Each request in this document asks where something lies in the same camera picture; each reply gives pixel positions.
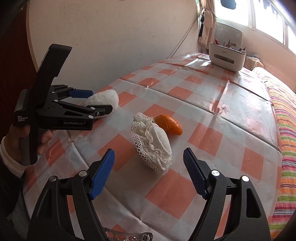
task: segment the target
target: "orange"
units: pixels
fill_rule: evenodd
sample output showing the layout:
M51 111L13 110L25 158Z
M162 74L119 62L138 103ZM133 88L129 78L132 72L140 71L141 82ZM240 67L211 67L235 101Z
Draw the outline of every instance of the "orange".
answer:
M167 133L180 136L183 133L181 124L169 115L159 115L155 119L155 123Z

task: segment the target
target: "human hand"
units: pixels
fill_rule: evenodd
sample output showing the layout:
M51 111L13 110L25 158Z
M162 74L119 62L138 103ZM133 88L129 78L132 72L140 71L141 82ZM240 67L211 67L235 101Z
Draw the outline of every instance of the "human hand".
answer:
M6 135L4 139L4 146L7 151L7 153L18 163L21 161L21 150L20 150L20 140L21 137L26 137L30 133L30 126L26 125L23 127L17 127L11 125L8 131L8 134ZM44 132L41 136L40 142L41 144L37 148L37 154L42 155L47 146L48 142L53 137L53 131L48 130Z

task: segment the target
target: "tissue box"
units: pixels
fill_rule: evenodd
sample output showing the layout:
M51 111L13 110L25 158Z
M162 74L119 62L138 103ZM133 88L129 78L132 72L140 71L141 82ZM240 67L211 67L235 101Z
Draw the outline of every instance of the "tissue box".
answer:
M246 54L233 48L210 43L209 57L212 63L236 72L243 68Z

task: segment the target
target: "striped blanket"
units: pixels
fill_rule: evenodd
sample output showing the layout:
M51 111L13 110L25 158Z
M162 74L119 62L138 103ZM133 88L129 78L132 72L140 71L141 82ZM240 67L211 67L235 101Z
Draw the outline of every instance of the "striped blanket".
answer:
M267 87L281 135L281 185L274 214L269 223L271 237L274 239L296 209L296 94L263 68L254 68L253 72L263 79Z

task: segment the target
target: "window pane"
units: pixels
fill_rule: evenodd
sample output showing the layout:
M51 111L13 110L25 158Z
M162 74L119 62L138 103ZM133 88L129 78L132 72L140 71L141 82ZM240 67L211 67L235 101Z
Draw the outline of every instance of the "window pane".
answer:
M283 42L283 19L280 15L272 13L271 6L263 7L263 0L253 0L255 7L256 29Z
M288 48L296 54L296 36L290 27L288 27Z
M236 9L232 10L221 5L220 0L215 0L215 15L245 26L249 25L249 3L248 0L236 0Z

